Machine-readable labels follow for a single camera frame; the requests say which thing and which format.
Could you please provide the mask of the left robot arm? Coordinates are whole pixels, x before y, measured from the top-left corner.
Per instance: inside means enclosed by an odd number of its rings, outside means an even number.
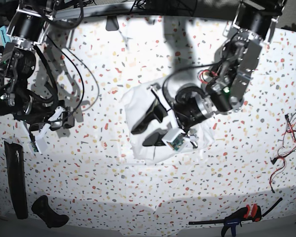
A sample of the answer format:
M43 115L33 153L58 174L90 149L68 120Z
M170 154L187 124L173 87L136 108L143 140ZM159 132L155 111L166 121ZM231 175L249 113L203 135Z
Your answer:
M282 15L284 0L240 1L233 20L235 34L222 46L216 63L200 66L199 84L187 82L171 96L168 84L170 74L162 83L149 89L154 100L144 115L132 126L131 133L144 133L149 124L162 122L166 117L174 122L165 132L154 132L144 141L145 146L169 146L178 151L191 143L197 148L190 130L217 115L237 112L244 103L244 94L258 66L263 43L270 43L278 18ZM203 79L208 72L210 80Z

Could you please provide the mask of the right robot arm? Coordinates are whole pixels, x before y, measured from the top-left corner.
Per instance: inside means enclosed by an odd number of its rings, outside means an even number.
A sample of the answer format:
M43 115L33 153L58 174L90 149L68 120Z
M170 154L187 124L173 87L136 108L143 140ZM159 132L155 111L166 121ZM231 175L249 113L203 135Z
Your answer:
M56 12L64 6L63 0L19 1L6 32L11 41L0 54L0 116L13 115L15 120L29 125L30 132L44 127L55 131L74 126L70 108L59 99L56 79L38 47L50 25L66 30L72 28L54 20ZM50 94L48 98L28 89L28 79L35 71L37 58L49 77L44 83Z

